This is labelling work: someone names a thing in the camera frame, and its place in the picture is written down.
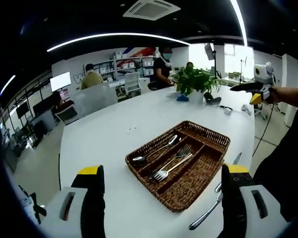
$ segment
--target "ceiling light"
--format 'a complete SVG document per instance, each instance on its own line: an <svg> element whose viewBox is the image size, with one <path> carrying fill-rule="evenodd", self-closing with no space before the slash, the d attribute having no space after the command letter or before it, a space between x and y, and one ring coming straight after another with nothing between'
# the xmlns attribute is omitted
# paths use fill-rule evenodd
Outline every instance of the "ceiling light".
<svg viewBox="0 0 298 238"><path fill-rule="evenodd" d="M153 38L159 38L159 39L174 41L174 42L182 43L182 44L185 44L185 45L188 45L188 46L191 45L190 43L180 41L180 40L176 40L176 39L173 39L173 38L169 38L169 37L165 37L165 36L151 35L151 34L144 34L144 33L105 33L105 34L98 34L98 35L92 35L92 36L85 36L85 37L77 38L77 39L74 39L74 40L71 40L71 41L66 41L66 42L61 43L57 46L49 48L47 50L47 52L50 52L50 51L55 50L59 47L62 47L62 46L65 46L65 45L68 45L70 43L74 43L74 42L77 42L77 41L87 40L87 39L91 39L91 38L104 37L104 36L147 36L147 37L153 37Z"/></svg>
<svg viewBox="0 0 298 238"><path fill-rule="evenodd" d="M2 88L1 92L0 92L0 96L2 94L2 92L5 90L5 88L9 85L9 83L15 78L15 75L11 77L11 79L9 79L9 81L5 84L5 86Z"/></svg>
<svg viewBox="0 0 298 238"><path fill-rule="evenodd" d="M246 36L246 29L245 29L245 25L244 25L244 21L243 21L243 17L242 17L242 13L240 12L239 6L237 4L236 0L230 0L230 2L233 5L234 11L236 13L237 19L238 19L238 23L240 26L240 29L242 31L242 36L243 36L243 41L244 41L244 46L247 47L247 36Z"/></svg>

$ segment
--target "air conditioner vent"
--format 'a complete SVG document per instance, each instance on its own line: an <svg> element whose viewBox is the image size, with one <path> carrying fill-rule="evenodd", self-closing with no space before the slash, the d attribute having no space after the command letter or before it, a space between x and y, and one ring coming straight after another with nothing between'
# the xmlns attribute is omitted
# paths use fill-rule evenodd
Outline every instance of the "air conditioner vent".
<svg viewBox="0 0 298 238"><path fill-rule="evenodd" d="M180 9L163 0L139 0L123 16L156 21Z"/></svg>

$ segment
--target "cutlery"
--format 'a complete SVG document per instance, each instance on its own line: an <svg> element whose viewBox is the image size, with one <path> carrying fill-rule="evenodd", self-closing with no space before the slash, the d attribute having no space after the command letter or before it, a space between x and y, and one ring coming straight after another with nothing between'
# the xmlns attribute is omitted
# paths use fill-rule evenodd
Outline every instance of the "cutlery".
<svg viewBox="0 0 298 238"><path fill-rule="evenodd" d="M164 180L166 177L168 177L169 173L174 170L176 167L178 167L179 165L183 164L184 162L186 162L188 159L190 159L193 156L192 153L190 153L189 155L187 155L183 160L181 160L178 164L176 164L175 166L173 166L171 169L169 170L161 170L158 171L155 175L154 178L161 182L162 180Z"/></svg>
<svg viewBox="0 0 298 238"><path fill-rule="evenodd" d="M186 155L188 155L191 151L191 145L185 145L184 147L180 148L178 150L178 152L176 153L176 156L170 160L165 166L163 166L160 170L158 170L157 172L152 173L149 177L153 178L158 172L160 172L161 170L163 170L165 167L167 167L171 162L173 162L176 158L182 158Z"/></svg>
<svg viewBox="0 0 298 238"><path fill-rule="evenodd" d="M171 147L171 146L175 145L175 144L178 143L180 140L181 140L181 138L180 138L178 135L174 135L174 136L169 140L168 144L166 144L166 145L160 147L159 149L153 151L151 154L149 154L149 155L147 156L147 158L150 157L151 155L153 155L154 153L158 152L159 150L161 150L161 149L167 147L167 146L170 146L170 147ZM141 164L142 164L142 163L147 163L147 158L144 157L144 156L138 156L138 157L133 158L133 159L132 159L132 162L135 163L135 164L138 164L138 163L141 163Z"/></svg>
<svg viewBox="0 0 298 238"><path fill-rule="evenodd" d="M210 207L206 213L204 213L201 217L199 217L194 223L189 226L189 230L195 230L209 215L210 213L217 207L217 205L222 201L223 193L220 193L217 197L216 202Z"/></svg>
<svg viewBox="0 0 298 238"><path fill-rule="evenodd" d="M235 158L235 160L233 161L232 165L237 165L239 159L240 159L240 156L242 155L242 152L240 152L238 154L238 156ZM220 182L214 189L215 192L219 192L222 188L222 183Z"/></svg>

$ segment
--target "green leaves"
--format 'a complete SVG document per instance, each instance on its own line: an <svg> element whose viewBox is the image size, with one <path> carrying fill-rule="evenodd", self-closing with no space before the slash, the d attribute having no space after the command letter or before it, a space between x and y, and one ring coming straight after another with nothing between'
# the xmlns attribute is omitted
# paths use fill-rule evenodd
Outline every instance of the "green leaves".
<svg viewBox="0 0 298 238"><path fill-rule="evenodd" d="M178 81L176 91L181 92L185 96L192 93L194 89L198 92L211 92L213 87L219 90L220 86L219 80L203 69L181 68L173 77Z"/></svg>

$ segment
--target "hand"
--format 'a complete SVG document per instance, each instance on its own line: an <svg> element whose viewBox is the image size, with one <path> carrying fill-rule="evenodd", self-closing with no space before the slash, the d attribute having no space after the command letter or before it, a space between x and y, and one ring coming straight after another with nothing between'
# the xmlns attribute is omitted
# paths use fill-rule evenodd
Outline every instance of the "hand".
<svg viewBox="0 0 298 238"><path fill-rule="evenodd" d="M272 85L269 89L270 96L265 100L265 103L272 104L272 103L280 103L282 100L278 93L278 87Z"/></svg>

